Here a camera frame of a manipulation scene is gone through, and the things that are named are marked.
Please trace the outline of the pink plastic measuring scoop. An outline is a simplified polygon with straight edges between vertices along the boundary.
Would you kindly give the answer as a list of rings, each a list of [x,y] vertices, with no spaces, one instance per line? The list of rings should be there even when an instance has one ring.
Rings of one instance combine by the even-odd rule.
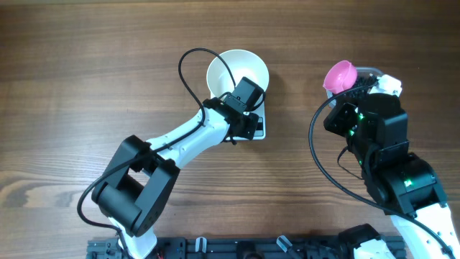
[[[357,76],[357,68],[351,62],[342,60],[326,74],[323,87],[333,94],[339,94],[349,90],[355,84]]]

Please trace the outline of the black beans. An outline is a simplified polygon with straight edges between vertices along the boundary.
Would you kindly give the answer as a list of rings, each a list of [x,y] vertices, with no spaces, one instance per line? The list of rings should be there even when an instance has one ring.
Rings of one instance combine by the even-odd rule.
[[[377,83],[377,77],[371,74],[366,74],[364,76],[358,76],[354,88],[364,87],[364,86],[373,86]]]

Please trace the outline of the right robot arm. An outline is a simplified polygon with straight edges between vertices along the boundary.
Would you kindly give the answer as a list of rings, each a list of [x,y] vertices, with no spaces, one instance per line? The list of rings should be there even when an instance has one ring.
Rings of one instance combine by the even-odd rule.
[[[458,258],[447,195],[431,165],[409,151],[408,115],[396,95],[362,86],[334,94],[324,120],[359,162],[368,199],[343,191],[390,219],[414,258]]]

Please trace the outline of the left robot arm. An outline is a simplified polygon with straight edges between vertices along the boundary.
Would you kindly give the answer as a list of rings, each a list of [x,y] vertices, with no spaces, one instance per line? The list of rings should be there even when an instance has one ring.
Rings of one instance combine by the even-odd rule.
[[[148,141],[132,135],[120,144],[91,198],[120,229],[125,256],[146,258],[153,251],[153,225],[182,168],[210,147],[254,137],[259,117],[252,109],[264,99],[265,89],[243,77],[232,92],[206,99],[197,115],[173,131]]]

